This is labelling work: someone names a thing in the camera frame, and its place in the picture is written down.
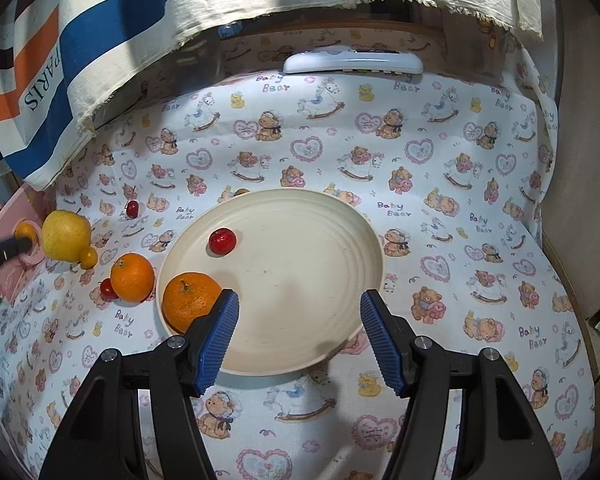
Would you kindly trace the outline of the small orange kumquat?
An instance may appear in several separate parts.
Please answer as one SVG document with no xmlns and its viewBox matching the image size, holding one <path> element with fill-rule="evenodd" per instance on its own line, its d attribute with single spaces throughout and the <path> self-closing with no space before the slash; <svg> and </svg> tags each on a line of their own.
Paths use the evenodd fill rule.
<svg viewBox="0 0 600 480">
<path fill-rule="evenodd" d="M 38 231 L 36 227 L 27 221 L 19 222 L 14 231 L 14 235 L 17 238 L 27 238 L 32 244 L 38 241 Z"/>
</svg>

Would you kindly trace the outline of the small red tomato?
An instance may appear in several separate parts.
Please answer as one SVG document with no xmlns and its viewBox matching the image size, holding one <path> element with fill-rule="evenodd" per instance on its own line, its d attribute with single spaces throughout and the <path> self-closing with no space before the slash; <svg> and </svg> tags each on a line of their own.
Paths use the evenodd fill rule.
<svg viewBox="0 0 600 480">
<path fill-rule="evenodd" d="M 118 295 L 114 291 L 114 288 L 112 287 L 109 278 L 105 278 L 103 281 L 100 282 L 99 291 L 102 295 L 102 298 L 104 298 L 106 301 L 112 301 L 118 298 Z"/>
</svg>

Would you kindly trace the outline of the large orange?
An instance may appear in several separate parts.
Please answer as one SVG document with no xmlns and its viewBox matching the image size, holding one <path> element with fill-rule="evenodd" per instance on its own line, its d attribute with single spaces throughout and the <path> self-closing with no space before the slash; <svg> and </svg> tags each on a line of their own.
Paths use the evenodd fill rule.
<svg viewBox="0 0 600 480">
<path fill-rule="evenodd" d="M 138 304 L 150 296 L 155 285 L 155 271 L 144 256 L 128 252 L 117 258 L 110 270 L 110 282 L 123 301 Z"/>
</svg>

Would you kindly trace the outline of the orange with green stem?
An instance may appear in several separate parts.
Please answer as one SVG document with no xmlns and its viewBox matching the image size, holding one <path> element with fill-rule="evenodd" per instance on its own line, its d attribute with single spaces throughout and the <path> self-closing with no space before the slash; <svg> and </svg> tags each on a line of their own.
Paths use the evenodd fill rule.
<svg viewBox="0 0 600 480">
<path fill-rule="evenodd" d="M 193 320 L 211 311 L 221 292 L 222 287 L 207 274 L 178 274 L 164 289 L 163 317 L 174 330 L 185 333 Z"/>
</svg>

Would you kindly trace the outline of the red cherry tomato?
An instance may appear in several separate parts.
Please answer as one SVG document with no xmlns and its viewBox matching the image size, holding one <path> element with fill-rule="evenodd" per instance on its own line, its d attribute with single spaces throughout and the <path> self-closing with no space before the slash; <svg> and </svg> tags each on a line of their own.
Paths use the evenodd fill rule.
<svg viewBox="0 0 600 480">
<path fill-rule="evenodd" d="M 227 228 L 219 228 L 213 231 L 208 239 L 209 250 L 216 256 L 228 255 L 234 250 L 236 245 L 236 234 Z"/>
</svg>

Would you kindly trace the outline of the pink toy box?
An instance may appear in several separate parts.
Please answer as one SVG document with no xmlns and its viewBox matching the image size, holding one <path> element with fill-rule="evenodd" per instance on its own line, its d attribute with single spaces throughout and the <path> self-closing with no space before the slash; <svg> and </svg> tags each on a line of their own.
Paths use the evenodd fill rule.
<svg viewBox="0 0 600 480">
<path fill-rule="evenodd" d="M 0 204 L 0 298 L 9 304 L 45 257 L 43 198 L 42 192 L 24 184 L 5 205 Z"/>
</svg>

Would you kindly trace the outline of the yellow pear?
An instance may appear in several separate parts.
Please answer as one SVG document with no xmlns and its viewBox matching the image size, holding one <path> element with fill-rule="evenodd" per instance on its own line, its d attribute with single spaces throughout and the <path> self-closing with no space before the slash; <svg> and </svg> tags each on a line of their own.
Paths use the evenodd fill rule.
<svg viewBox="0 0 600 480">
<path fill-rule="evenodd" d="M 47 258 L 77 263 L 83 249 L 91 246 L 87 218 L 68 210 L 54 210 L 42 226 L 42 247 Z"/>
</svg>

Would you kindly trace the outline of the small yellow kumquat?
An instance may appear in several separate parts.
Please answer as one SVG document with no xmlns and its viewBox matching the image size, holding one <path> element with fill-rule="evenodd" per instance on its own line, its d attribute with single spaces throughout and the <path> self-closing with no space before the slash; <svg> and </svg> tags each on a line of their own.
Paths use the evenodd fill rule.
<svg viewBox="0 0 600 480">
<path fill-rule="evenodd" d="M 98 255 L 94 247 L 88 246 L 80 251 L 80 266 L 83 270 L 91 270 L 96 266 Z"/>
</svg>

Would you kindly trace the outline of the dark red cherry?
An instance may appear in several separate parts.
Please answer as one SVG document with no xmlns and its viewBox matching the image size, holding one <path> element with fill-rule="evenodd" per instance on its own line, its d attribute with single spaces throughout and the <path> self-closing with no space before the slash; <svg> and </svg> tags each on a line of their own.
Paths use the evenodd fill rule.
<svg viewBox="0 0 600 480">
<path fill-rule="evenodd" d="M 129 200 L 125 206 L 125 214 L 130 219 L 135 219 L 138 217 L 138 211 L 140 210 L 140 205 L 136 200 Z"/>
</svg>

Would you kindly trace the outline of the striped Paris blanket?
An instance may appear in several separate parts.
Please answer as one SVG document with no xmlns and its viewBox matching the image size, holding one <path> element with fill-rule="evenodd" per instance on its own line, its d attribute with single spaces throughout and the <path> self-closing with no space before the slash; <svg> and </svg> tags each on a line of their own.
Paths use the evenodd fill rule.
<svg viewBox="0 0 600 480">
<path fill-rule="evenodd" d="M 0 177 L 38 191 L 84 147 L 96 112 L 200 32 L 272 13 L 370 0 L 4 0 Z M 542 32 L 541 0 L 407 0 Z"/>
</svg>

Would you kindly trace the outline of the wooden headboard panel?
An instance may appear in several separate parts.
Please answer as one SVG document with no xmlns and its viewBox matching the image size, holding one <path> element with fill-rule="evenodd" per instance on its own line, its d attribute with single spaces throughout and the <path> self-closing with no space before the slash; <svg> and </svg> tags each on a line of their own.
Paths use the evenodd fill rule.
<svg viewBox="0 0 600 480">
<path fill-rule="evenodd" d="M 544 233 L 586 318 L 600 310 L 600 12 L 559 0 L 562 88 L 557 167 Z"/>
</svg>

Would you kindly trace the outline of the cream round plate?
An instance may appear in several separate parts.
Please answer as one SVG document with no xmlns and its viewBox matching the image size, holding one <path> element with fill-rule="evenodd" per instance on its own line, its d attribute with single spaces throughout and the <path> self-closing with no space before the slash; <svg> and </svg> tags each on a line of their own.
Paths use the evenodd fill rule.
<svg viewBox="0 0 600 480">
<path fill-rule="evenodd" d="M 237 245 L 210 252 L 227 228 Z M 335 354 L 361 328 L 360 297 L 381 288 L 385 255 L 370 222 L 339 198 L 302 188 L 249 192 L 199 216 L 170 244 L 156 299 L 178 274 L 200 272 L 239 299 L 239 318 L 221 370 L 272 376 Z"/>
</svg>

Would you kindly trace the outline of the baby bear patterned cloth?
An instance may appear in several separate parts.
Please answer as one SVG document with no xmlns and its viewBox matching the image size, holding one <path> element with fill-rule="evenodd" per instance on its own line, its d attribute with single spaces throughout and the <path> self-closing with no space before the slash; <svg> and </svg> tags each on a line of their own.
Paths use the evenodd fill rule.
<svg viewBox="0 0 600 480">
<path fill-rule="evenodd" d="M 234 289 L 240 318 L 193 404 L 223 479 L 377 479 L 403 422 L 358 300 L 442 346 L 492 347 L 560 474 L 590 463 L 593 375 L 535 237 L 553 175 L 554 102 L 524 50 L 504 87 L 438 73 L 437 41 L 386 30 L 280 32 L 227 46 L 224 84 L 107 126 L 41 198 L 90 222 L 94 268 L 47 260 L 0 309 L 0 433 L 36 477 L 107 348 L 168 336 L 155 300 L 105 299 L 134 252 Z"/>
</svg>

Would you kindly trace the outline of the white remote control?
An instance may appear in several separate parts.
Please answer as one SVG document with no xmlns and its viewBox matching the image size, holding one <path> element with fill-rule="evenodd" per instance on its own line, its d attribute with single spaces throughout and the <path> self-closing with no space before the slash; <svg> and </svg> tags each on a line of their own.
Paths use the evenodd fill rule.
<svg viewBox="0 0 600 480">
<path fill-rule="evenodd" d="M 336 44 L 291 55 L 284 62 L 283 72 L 288 75 L 333 72 L 421 75 L 424 63 L 411 52 L 361 51 Z"/>
</svg>

